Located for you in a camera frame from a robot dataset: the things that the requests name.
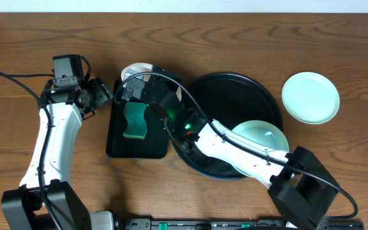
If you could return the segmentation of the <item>white plate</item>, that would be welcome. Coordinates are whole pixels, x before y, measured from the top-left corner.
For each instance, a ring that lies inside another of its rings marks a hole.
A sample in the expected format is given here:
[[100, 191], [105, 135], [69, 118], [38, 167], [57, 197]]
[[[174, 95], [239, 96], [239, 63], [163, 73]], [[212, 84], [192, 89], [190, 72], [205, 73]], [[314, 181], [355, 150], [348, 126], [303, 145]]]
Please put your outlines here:
[[[128, 67], [124, 68], [121, 72], [121, 80], [125, 80], [129, 76], [141, 73], [141, 72], [152, 72], [153, 71], [152, 64], [149, 63], [133, 63], [129, 65]], [[143, 80], [144, 82], [148, 82], [150, 80], [151, 75], [143, 75], [139, 78]], [[178, 97], [178, 100], [181, 101], [182, 95], [181, 95], [181, 89], [175, 89], [176, 96]]]

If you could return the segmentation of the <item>green sponge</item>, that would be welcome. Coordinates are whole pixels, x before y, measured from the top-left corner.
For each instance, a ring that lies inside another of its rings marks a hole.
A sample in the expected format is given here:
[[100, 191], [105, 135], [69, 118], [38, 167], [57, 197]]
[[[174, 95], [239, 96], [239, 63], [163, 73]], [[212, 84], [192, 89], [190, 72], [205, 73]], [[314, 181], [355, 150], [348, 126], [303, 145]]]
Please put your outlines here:
[[124, 115], [127, 121], [127, 128], [123, 132], [123, 137], [127, 139], [145, 139], [147, 134], [147, 124], [144, 117], [147, 105], [140, 102], [127, 102], [124, 108]]

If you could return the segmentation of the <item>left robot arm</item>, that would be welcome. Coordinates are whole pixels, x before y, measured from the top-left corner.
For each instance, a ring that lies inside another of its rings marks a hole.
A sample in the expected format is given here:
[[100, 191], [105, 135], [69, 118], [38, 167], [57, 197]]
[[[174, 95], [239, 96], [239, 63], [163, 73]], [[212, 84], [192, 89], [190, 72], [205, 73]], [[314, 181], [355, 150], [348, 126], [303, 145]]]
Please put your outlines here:
[[112, 100], [100, 78], [74, 86], [46, 87], [40, 96], [40, 129], [19, 188], [3, 193], [11, 229], [114, 229], [111, 211], [89, 212], [70, 185], [73, 150], [85, 114]]

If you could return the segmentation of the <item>light green plate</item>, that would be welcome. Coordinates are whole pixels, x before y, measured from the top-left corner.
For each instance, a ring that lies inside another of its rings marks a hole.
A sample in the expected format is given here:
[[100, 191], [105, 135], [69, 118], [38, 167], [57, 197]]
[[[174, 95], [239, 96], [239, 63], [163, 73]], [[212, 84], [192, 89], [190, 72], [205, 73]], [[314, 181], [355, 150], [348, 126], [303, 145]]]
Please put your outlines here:
[[259, 120], [246, 121], [234, 127], [232, 131], [263, 146], [289, 151], [285, 135], [271, 123]]
[[340, 107], [335, 85], [315, 72], [292, 75], [283, 85], [282, 103], [287, 112], [302, 123], [319, 125], [333, 119]]

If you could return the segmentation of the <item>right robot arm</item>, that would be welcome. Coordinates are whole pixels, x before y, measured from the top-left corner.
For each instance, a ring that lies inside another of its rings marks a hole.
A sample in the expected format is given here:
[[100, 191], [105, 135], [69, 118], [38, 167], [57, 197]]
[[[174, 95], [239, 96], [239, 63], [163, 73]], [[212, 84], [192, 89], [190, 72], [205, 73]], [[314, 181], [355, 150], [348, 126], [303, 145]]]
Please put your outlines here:
[[197, 100], [177, 78], [159, 71], [135, 74], [134, 80], [149, 76], [139, 88], [139, 100], [165, 121], [175, 144], [224, 161], [261, 182], [279, 213], [293, 226], [317, 229], [340, 185], [309, 150], [275, 149], [237, 134], [209, 118]]

